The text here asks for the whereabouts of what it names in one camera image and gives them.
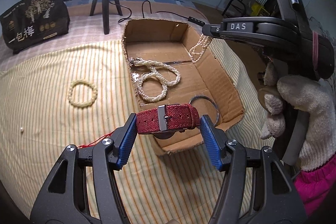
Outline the pink sleeve forearm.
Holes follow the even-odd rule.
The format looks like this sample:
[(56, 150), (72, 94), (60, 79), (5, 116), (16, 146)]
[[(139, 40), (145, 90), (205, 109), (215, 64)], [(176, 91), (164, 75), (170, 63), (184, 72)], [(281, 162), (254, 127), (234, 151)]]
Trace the pink sleeve forearm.
[(310, 172), (301, 171), (294, 180), (305, 211), (312, 215), (335, 183), (335, 155), (323, 166)]

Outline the right hand in knit glove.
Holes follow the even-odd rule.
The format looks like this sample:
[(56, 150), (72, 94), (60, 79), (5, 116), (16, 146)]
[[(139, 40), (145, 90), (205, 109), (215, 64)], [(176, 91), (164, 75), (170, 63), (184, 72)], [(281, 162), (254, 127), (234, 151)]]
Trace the right hand in knit glove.
[(289, 127), (284, 117), (284, 103), (288, 102), (310, 115), (298, 154), (301, 169), (310, 172), (322, 167), (335, 155), (335, 99), (329, 89), (302, 76), (280, 78), (272, 62), (266, 67), (264, 85), (258, 93), (259, 102), (267, 111), (260, 138), (280, 137)]

